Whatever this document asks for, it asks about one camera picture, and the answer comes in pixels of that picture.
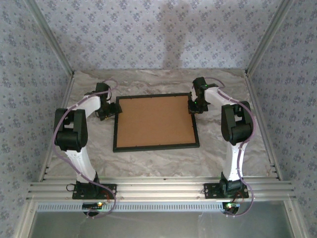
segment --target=glass panel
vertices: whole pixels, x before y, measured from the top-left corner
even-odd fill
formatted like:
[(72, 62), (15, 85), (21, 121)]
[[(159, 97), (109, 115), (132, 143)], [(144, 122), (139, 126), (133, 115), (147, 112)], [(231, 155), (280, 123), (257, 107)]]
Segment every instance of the glass panel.
[(256, 202), (235, 218), (220, 212), (120, 212), (100, 219), (81, 212), (38, 212), (32, 230), (30, 238), (293, 237), (283, 202)]

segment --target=robotic arm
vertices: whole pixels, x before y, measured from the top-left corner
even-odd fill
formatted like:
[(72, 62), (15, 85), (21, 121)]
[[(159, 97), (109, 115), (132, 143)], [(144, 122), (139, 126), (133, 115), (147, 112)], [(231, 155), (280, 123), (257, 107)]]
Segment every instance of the robotic arm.
[[(217, 92), (216, 84), (206, 84), (203, 77), (193, 81), (191, 90), (191, 100), (188, 101), (189, 113), (208, 111), (208, 105), (212, 104), (217, 108), (221, 107), (221, 133), (227, 143), (226, 161), (223, 172), (221, 173), (220, 189), (223, 194), (236, 192), (242, 188), (242, 183), (238, 176), (238, 152), (240, 145), (253, 131), (253, 123), (248, 112), (238, 104), (235, 104)], [(250, 104), (246, 101), (241, 102), (250, 109)], [(247, 143), (243, 144), (239, 161), (240, 174), (242, 176), (242, 164), (244, 151)]]
[[(97, 83), (96, 90), (87, 93), (85, 97), (98, 92), (108, 91), (110, 87), (105, 83)], [(66, 153), (72, 164), (79, 170), (85, 177), (91, 181), (99, 183), (99, 178), (96, 170), (90, 163), (87, 154), (86, 144), (88, 142), (88, 130), (86, 118), (93, 112), (100, 120), (111, 117), (117, 113), (121, 113), (121, 107), (116, 103), (109, 103), (111, 94), (104, 93), (97, 96), (89, 97), (82, 104), (77, 106), (74, 110), (70, 111), (67, 117), (63, 120), (58, 129), (55, 145), (58, 145), (62, 151)], [(55, 112), (54, 130), (58, 122), (61, 120), (67, 109), (57, 109)], [(91, 195), (92, 198), (96, 197), (100, 188), (77, 174), (76, 189), (84, 191), (85, 196)]]

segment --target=metal strip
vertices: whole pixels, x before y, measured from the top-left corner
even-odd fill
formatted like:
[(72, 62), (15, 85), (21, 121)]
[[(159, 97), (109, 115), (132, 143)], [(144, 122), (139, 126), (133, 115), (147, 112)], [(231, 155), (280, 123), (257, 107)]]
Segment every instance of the metal strip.
[(15, 238), (28, 238), (33, 224), (34, 216), (36, 214), (36, 209), (38, 203), (31, 201), (26, 202), (23, 208), (22, 215), (19, 219), (16, 230), (14, 231)]
[[(277, 179), (245, 178), (252, 187), (256, 201), (281, 201), (294, 199), (295, 194), (290, 181)], [(66, 185), (72, 180), (53, 179), (50, 182), (31, 184), (27, 199), (38, 202), (73, 202), (72, 192), (66, 191)], [(109, 178), (101, 183), (117, 184), (118, 202), (229, 202), (230, 199), (205, 199), (202, 192), (204, 183), (219, 182), (218, 178)]]
[(256, 49), (255, 53), (253, 54), (252, 59), (249, 62), (249, 65), (247, 67), (248, 75), (251, 76), (258, 64), (260, 63), (265, 51), (267, 50), (269, 44), (271, 43), (273, 37), (275, 36), (278, 28), (284, 21), (284, 18), (290, 9), (290, 7), (293, 5), (294, 0), (282, 0), (278, 9), (276, 10), (274, 17), (266, 29), (261, 42), (258, 45), (258, 48)]
[(275, 169), (276, 169), (276, 173), (277, 173), (277, 176), (279, 177), (279, 179), (283, 180), (281, 168), (280, 168), (278, 160), (276, 158), (276, 154), (275, 154), (275, 151), (273, 148), (272, 140), (269, 136), (269, 132), (268, 132), (266, 122), (265, 122), (265, 119), (264, 119), (264, 116), (263, 116), (263, 113), (261, 110), (259, 99), (255, 94), (255, 89), (254, 89), (253, 83), (248, 76), (246, 76), (246, 82), (247, 82), (247, 86), (248, 86), (248, 89), (250, 92), (250, 97), (252, 100), (253, 107), (256, 110), (259, 128), (261, 131), (261, 135), (262, 135), (262, 139), (264, 142), (266, 152), (268, 154), (268, 159), (270, 160), (270, 163), (274, 164)]
[(43, 16), (39, 6), (35, 2), (35, 0), (25, 0), (25, 3), (29, 7), (31, 14), (35, 18), (37, 24), (39, 25), (41, 31), (44, 34), (46, 40), (50, 44), (52, 50), (56, 54), (56, 57), (60, 61), (61, 65), (65, 69), (66, 73), (71, 75), (73, 73), (73, 70), (71, 69), (71, 66), (70, 66), (64, 52), (60, 48), (60, 46), (56, 40), (56, 37), (55, 37), (53, 31), (51, 30), (49, 24), (45, 20), (45, 17)]
[[(38, 212), (85, 212), (83, 202), (40, 202)], [(100, 212), (107, 212), (113, 203), (104, 204)], [(212, 212), (221, 211), (221, 202), (118, 202), (114, 212)]]
[(284, 201), (288, 220), (292, 227), (295, 238), (310, 237), (307, 227), (304, 222), (302, 212), (299, 208), (298, 201)]
[[(73, 88), (73, 84), (74, 84), (74, 75), (71, 76), (71, 79), (69, 80), (67, 84), (66, 91), (60, 105), (61, 108), (67, 107), (68, 99), (69, 99), (71, 90)], [(53, 155), (53, 150), (52, 150), (52, 144), (50, 140), (38, 181), (43, 181), (44, 176), (46, 174), (46, 169), (48, 169), (48, 165), (51, 163), (52, 155)]]

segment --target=black joint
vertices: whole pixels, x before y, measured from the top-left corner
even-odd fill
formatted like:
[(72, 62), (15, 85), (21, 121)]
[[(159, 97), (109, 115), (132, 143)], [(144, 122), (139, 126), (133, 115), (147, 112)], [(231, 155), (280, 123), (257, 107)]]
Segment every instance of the black joint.
[[(249, 110), (247, 101), (240, 102)], [(232, 145), (248, 139), (253, 131), (253, 122), (249, 113), (239, 104), (224, 105), (221, 107), (221, 133), (225, 141)]]
[[(94, 182), (100, 183), (97, 173), (95, 175)], [(90, 198), (95, 198), (98, 196), (100, 189), (101, 188), (99, 186), (90, 182), (85, 183), (76, 181), (76, 185), (74, 187), (74, 191), (76, 191), (76, 193), (74, 193), (73, 196), (88, 196)]]
[(189, 113), (203, 113), (208, 111), (208, 105), (210, 103), (205, 100), (205, 91), (212, 87), (218, 87), (216, 84), (206, 84), (204, 77), (196, 78), (193, 81), (193, 86), (195, 89), (195, 93), (197, 98), (195, 101), (188, 101), (188, 111)]
[(240, 179), (236, 181), (228, 181), (226, 177), (223, 175), (223, 172), (221, 172), (221, 179), (219, 185), (220, 191), (223, 195), (234, 193), (236, 191), (241, 190), (243, 187), (243, 184)]
[[(54, 130), (60, 119), (67, 111), (65, 108), (59, 108), (55, 111)], [(55, 145), (59, 146), (62, 151), (76, 150), (80, 152), (81, 148), (86, 146), (88, 141), (86, 113), (83, 109), (70, 111), (60, 125)]]
[[(108, 91), (110, 87), (106, 83), (97, 83), (95, 92), (105, 92)], [(109, 118), (115, 114), (121, 113), (121, 106), (117, 103), (108, 103), (111, 99), (108, 98), (108, 93), (103, 93), (98, 95), (100, 97), (101, 106), (98, 110), (96, 110), (96, 115), (100, 120), (104, 120)]]

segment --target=wallpaper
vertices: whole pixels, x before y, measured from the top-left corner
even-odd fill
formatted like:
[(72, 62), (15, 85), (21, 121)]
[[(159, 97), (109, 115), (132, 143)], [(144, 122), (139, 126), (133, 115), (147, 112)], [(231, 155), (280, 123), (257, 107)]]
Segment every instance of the wallpaper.
[(69, 76), (22, 0), (0, 1), (0, 237), (38, 179)]
[(74, 70), (246, 68), (280, 0), (37, 0)]
[(317, 2), (295, 1), (252, 76), (283, 178), (317, 237)]

